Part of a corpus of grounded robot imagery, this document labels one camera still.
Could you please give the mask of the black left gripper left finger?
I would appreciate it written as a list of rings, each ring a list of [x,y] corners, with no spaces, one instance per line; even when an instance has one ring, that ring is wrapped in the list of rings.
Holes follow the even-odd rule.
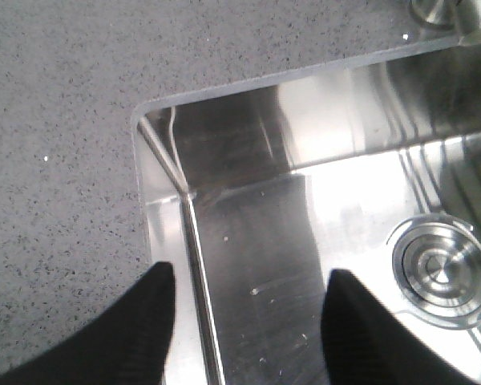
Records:
[[[173,266],[158,262],[98,318],[0,384],[160,384],[175,312]]]

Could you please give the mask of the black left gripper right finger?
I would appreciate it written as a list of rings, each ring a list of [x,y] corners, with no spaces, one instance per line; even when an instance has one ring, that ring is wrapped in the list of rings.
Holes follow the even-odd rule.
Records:
[[[331,384],[473,384],[412,335],[346,269],[329,275],[321,343]]]

